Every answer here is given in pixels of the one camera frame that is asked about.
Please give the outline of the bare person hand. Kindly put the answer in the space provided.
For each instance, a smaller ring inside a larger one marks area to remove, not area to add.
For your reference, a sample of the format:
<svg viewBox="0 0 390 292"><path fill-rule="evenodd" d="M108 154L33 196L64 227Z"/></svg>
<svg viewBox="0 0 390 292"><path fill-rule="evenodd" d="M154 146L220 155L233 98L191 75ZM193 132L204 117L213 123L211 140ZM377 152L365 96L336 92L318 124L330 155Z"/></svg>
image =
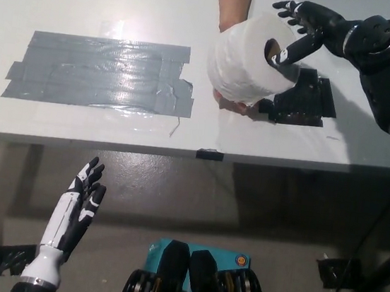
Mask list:
<svg viewBox="0 0 390 292"><path fill-rule="evenodd" d="M219 22L219 30L220 32L224 32L233 25L236 25L237 23L241 23L241 18L232 18L232 17L224 17ZM226 109L232 112L236 112L239 115L249 115L251 112L251 108L249 106L246 106L244 103L239 102L233 102L225 99L219 91L216 89L213 90L213 98L218 104L218 107L222 109Z"/></svg>

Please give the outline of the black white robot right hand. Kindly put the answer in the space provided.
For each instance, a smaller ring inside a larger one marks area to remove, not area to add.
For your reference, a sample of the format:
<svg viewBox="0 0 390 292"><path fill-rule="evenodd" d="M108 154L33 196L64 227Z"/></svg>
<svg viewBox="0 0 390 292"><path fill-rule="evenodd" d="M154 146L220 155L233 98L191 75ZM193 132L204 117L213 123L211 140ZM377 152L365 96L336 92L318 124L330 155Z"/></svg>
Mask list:
<svg viewBox="0 0 390 292"><path fill-rule="evenodd" d="M289 25L298 26L297 32L303 37L281 51L267 55L269 65L278 69L297 63L322 46L334 56L345 57L345 39L357 22L348 21L335 11L311 1L278 1L273 8L278 10L280 18L288 19Z"/></svg>

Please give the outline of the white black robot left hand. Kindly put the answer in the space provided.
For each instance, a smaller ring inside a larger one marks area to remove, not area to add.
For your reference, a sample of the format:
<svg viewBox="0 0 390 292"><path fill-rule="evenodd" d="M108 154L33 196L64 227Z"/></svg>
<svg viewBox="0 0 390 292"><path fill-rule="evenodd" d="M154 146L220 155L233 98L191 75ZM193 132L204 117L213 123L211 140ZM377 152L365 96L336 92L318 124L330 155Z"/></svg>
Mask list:
<svg viewBox="0 0 390 292"><path fill-rule="evenodd" d="M92 223L107 188L99 183L105 165L94 157L61 195L41 238L37 256L21 273L30 284L58 289L60 269Z"/></svg>

